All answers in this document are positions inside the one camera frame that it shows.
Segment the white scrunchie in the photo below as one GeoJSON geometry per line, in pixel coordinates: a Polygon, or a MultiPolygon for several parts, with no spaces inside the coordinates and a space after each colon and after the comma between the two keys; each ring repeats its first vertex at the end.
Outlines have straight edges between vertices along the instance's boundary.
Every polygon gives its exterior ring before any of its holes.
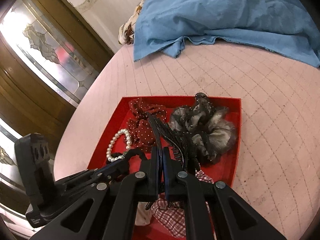
{"type": "Polygon", "coordinates": [[[148,207],[148,202],[139,202],[137,206],[137,213],[135,218],[136,226],[149,225],[152,218],[151,208],[148,207]]]}

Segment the red plaid scrunchie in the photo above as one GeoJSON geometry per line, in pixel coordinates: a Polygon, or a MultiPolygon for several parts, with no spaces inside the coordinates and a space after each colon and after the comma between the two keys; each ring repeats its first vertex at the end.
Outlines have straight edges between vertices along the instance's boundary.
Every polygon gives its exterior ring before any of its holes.
{"type": "Polygon", "coordinates": [[[178,239],[186,237],[184,209],[179,202],[170,204],[162,193],[153,203],[151,211],[157,222],[164,226],[172,237],[178,239]]]}

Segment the black hair claw clip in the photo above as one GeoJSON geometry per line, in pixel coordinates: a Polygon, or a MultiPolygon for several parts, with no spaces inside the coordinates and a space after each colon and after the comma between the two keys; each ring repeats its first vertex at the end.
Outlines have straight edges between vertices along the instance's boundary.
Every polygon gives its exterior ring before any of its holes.
{"type": "Polygon", "coordinates": [[[172,147],[174,158],[181,164],[182,169],[195,175],[201,168],[197,159],[196,147],[190,137],[183,132],[172,130],[167,123],[150,113],[148,113],[148,121],[154,133],[157,147],[162,148],[161,138],[163,138],[172,147]]]}

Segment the red polka dot scrunchie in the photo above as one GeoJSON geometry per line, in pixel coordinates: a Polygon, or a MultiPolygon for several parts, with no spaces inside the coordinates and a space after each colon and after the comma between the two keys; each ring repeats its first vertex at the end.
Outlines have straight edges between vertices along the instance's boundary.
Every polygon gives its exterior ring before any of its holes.
{"type": "Polygon", "coordinates": [[[149,123],[149,115],[166,122],[167,109],[164,105],[150,104],[142,98],[137,98],[129,102],[129,110],[133,117],[127,121],[127,130],[132,145],[145,153],[150,152],[156,144],[156,139],[149,123]]]}

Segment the red cardboard tray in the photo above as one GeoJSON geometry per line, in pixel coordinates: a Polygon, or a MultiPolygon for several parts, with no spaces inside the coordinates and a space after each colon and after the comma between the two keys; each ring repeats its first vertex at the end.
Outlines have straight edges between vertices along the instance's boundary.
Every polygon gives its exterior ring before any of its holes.
{"type": "MultiPolygon", "coordinates": [[[[132,97],[124,97],[120,100],[93,152],[88,165],[89,168],[102,167],[106,163],[106,150],[109,140],[133,116],[129,110],[129,102],[132,100],[132,97]]],[[[171,200],[182,201],[187,209],[185,212],[187,218],[185,223],[186,238],[213,239],[212,216],[214,211],[207,211],[205,201],[209,201],[211,208],[218,203],[215,196],[215,185],[201,186],[201,183],[196,181],[195,176],[191,174],[185,178],[180,178],[178,173],[182,170],[182,156],[177,152],[177,147],[171,142],[165,142],[164,139],[161,139],[161,144],[163,146],[161,162],[163,173],[159,176],[159,179],[161,183],[164,183],[167,179],[170,181],[171,200]]],[[[225,153],[217,164],[206,164],[202,167],[202,170],[214,181],[221,180],[227,186],[231,186],[238,162],[239,148],[240,143],[236,142],[235,146],[225,153]]],[[[106,193],[104,202],[107,203],[106,212],[110,215],[110,218],[105,218],[107,224],[103,229],[103,239],[144,239],[145,233],[148,233],[151,239],[164,239],[165,235],[163,233],[153,230],[150,226],[139,231],[134,228],[133,213],[136,210],[138,200],[146,200],[147,195],[143,193],[143,190],[150,184],[150,179],[153,176],[149,174],[150,162],[143,166],[145,177],[140,179],[135,177],[135,173],[138,171],[141,160],[134,157],[129,164],[131,174],[125,179],[125,185],[129,186],[129,183],[132,183],[132,185],[128,189],[122,187],[119,197],[112,196],[111,191],[106,193]]]]}

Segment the grey black organza scrunchie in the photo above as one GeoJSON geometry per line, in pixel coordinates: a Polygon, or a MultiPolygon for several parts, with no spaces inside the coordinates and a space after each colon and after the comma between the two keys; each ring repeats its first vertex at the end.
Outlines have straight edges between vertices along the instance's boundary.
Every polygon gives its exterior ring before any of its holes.
{"type": "Polygon", "coordinates": [[[206,94],[197,93],[194,105],[176,108],[168,124],[172,130],[190,137],[198,161],[215,164],[237,139],[236,127],[225,119],[228,111],[224,106],[215,107],[206,94]]]}

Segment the wooden glass door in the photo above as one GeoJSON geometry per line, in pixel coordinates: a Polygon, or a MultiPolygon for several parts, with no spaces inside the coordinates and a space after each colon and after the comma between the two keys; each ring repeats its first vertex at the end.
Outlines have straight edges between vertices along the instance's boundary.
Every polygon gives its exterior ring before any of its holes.
{"type": "Polygon", "coordinates": [[[1,0],[1,203],[20,238],[28,207],[14,143],[30,133],[48,140],[54,163],[76,108],[114,55],[67,0],[1,0]]]}

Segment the floral patterned blanket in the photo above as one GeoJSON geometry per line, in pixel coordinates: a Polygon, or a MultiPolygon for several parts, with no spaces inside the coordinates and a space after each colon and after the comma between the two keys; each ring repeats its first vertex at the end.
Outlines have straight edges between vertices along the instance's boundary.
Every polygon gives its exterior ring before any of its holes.
{"type": "Polygon", "coordinates": [[[118,43],[121,45],[133,44],[135,35],[135,25],[141,13],[145,0],[141,0],[136,6],[133,15],[119,27],[118,43]]]}

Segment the blue bed sheet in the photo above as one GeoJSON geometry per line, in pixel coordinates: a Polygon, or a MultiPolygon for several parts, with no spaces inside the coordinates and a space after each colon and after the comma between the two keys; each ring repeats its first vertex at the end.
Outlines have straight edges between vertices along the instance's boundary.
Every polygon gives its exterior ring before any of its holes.
{"type": "Polygon", "coordinates": [[[300,0],[145,0],[133,57],[157,51],[178,57],[186,41],[218,38],[319,67],[319,29],[300,0]]]}

